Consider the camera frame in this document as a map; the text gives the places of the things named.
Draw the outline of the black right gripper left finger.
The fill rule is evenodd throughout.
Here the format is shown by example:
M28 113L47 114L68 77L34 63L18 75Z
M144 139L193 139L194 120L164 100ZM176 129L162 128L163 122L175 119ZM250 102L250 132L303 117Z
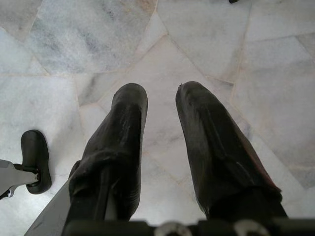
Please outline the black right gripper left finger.
M142 140L148 99L129 83L113 96L110 112L71 170L65 223L129 220L140 202Z

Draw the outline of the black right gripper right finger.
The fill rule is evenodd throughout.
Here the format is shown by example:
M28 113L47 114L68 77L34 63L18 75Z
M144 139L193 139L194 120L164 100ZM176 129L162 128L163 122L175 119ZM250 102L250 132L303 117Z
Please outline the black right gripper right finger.
M179 86L176 107L196 199L206 218L286 217L281 190L223 104L192 81Z

